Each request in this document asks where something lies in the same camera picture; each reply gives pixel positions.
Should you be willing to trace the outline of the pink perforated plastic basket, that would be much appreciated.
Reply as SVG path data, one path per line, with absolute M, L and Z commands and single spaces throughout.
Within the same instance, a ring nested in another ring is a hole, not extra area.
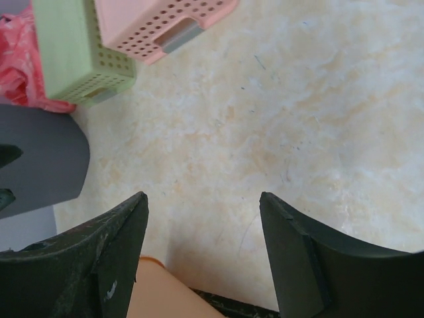
M 102 44 L 151 65 L 224 19 L 239 1 L 103 0 L 94 3 Z

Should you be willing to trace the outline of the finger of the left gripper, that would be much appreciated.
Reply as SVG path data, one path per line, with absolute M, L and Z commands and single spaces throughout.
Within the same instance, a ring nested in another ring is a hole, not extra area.
M 20 158 L 23 151 L 12 144 L 1 144 L 0 145 L 0 168 L 5 167 L 17 158 Z
M 0 189 L 0 211 L 4 210 L 15 200 L 16 197 L 10 189 Z

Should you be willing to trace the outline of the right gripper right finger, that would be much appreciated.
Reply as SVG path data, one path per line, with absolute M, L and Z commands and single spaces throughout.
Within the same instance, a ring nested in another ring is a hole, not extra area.
M 348 236 L 287 204 L 260 198 L 282 317 L 422 317 L 423 253 Z

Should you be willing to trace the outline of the orange plastic bin liner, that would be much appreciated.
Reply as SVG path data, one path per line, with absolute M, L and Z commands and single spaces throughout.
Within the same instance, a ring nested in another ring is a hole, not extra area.
M 174 277 L 157 259 L 141 256 L 127 317 L 221 318 L 223 314 Z

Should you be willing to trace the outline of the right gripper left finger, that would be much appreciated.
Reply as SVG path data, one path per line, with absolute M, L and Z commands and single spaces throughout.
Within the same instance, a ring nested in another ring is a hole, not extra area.
M 138 192 L 66 232 L 1 253 L 2 317 L 126 317 L 148 223 Z

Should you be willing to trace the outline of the green perforated plastic basket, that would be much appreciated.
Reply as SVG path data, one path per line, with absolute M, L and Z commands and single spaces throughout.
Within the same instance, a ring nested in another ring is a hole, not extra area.
M 93 1 L 32 1 L 47 98 L 92 106 L 128 88 L 134 61 L 102 45 Z

